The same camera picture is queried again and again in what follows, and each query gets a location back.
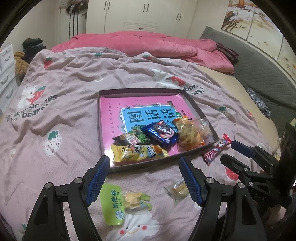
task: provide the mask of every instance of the drawer handle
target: drawer handle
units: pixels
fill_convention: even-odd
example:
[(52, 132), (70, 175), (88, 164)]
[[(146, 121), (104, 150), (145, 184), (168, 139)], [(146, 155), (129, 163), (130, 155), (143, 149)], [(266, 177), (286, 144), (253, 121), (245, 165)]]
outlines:
[(6, 96), (6, 99), (9, 99), (12, 96), (13, 89), (11, 89), (10, 93)]
[(6, 78), (1, 81), (1, 84), (4, 85), (7, 82), (7, 80), (8, 80), (8, 74), (6, 75)]
[(7, 62), (10, 59), (10, 56), (8, 56), (4, 61)]

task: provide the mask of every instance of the pink bed sheet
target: pink bed sheet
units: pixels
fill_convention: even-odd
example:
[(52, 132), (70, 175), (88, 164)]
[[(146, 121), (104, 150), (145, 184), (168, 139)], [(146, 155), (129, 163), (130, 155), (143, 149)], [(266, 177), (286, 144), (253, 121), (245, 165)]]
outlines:
[(108, 47), (122, 51), (130, 57), (149, 52), (155, 57), (179, 58), (222, 73), (234, 72), (231, 62), (216, 50), (216, 42), (210, 39), (181, 39), (146, 31), (122, 31), (110, 34), (80, 34), (51, 50), (56, 53), (79, 47)]

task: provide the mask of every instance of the red candy wrapper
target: red candy wrapper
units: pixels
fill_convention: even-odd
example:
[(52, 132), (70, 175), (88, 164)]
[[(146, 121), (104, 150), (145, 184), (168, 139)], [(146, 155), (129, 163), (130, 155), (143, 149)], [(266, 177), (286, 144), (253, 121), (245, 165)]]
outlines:
[(222, 151), (222, 148), (231, 144), (232, 140), (225, 133), (222, 136), (221, 141), (210, 151), (203, 155), (204, 161), (209, 166), (214, 160), (215, 156)]

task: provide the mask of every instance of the blue snack package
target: blue snack package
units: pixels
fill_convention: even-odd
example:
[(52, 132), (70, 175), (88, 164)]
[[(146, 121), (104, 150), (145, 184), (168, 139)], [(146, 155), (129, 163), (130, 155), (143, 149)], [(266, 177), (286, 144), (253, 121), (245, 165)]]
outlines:
[(156, 140), (163, 148), (168, 148), (170, 145), (176, 143), (178, 139), (178, 133), (163, 120), (142, 127), (142, 131), (147, 136)]

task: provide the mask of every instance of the snack package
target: snack package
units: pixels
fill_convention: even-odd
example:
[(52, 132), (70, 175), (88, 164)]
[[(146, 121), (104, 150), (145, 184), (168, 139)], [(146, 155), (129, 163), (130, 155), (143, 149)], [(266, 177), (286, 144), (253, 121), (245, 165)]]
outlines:
[(189, 191), (188, 191), (187, 186), (184, 182), (184, 179), (176, 182), (173, 185), (170, 185), (168, 187), (164, 187), (164, 189), (167, 191), (167, 194), (174, 200), (175, 205), (177, 205), (180, 201), (182, 201), (189, 194)]
[(210, 151), (206, 152), (203, 155), (204, 161), (209, 166), (211, 162), (214, 160), (215, 156), (222, 151), (222, 148), (231, 144), (231, 140), (228, 135), (223, 134), (221, 141)]
[(206, 126), (201, 120), (189, 120), (187, 116), (173, 120), (179, 131), (178, 150), (192, 150), (199, 145), (204, 145), (203, 135), (208, 135)]
[(107, 225), (121, 225), (124, 219), (124, 198), (121, 187), (104, 183), (100, 191), (103, 215)]
[(144, 209), (148, 208), (149, 211), (152, 210), (152, 205), (148, 203), (150, 201), (150, 196), (142, 192), (134, 193), (127, 192), (123, 194), (124, 197), (124, 208), (126, 209)]
[(168, 156), (168, 152), (157, 145), (111, 145), (114, 153), (114, 161), (141, 161), (147, 158), (163, 158)]
[(144, 126), (142, 131), (144, 134), (156, 140), (163, 148), (168, 148), (176, 143), (178, 139), (178, 133), (176, 133), (163, 120), (158, 123), (151, 123), (150, 125)]
[(146, 136), (139, 126), (134, 126), (128, 133), (114, 137), (113, 140), (118, 145), (145, 145), (151, 142), (150, 138)]

